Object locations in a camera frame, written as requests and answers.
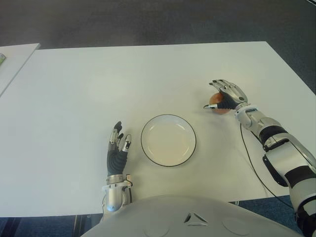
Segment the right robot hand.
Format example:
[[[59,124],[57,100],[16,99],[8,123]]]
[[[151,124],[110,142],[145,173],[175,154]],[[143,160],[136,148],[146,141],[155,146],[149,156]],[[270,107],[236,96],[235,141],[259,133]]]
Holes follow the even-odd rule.
[[[205,105],[204,109],[229,109],[238,110],[241,106],[248,106],[249,102],[245,93],[234,83],[224,79],[213,80],[209,83],[222,95],[220,102]]]

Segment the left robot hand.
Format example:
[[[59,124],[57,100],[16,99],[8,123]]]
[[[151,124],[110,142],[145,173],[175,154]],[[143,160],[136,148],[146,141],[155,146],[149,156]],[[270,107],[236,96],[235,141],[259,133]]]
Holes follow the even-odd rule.
[[[131,145],[131,135],[121,133],[122,124],[118,121],[110,135],[107,152],[107,174],[122,175],[127,163],[127,155]]]

